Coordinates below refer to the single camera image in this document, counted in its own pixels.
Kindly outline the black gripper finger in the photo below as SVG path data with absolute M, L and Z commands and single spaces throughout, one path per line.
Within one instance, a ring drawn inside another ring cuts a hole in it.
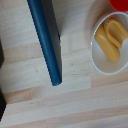
M 3 55 L 3 49 L 1 45 L 1 39 L 0 39 L 0 69 L 2 67 L 3 62 L 4 62 L 4 55 Z M 6 101 L 4 99 L 4 96 L 0 87 L 0 121 L 2 119 L 5 108 L 6 108 Z

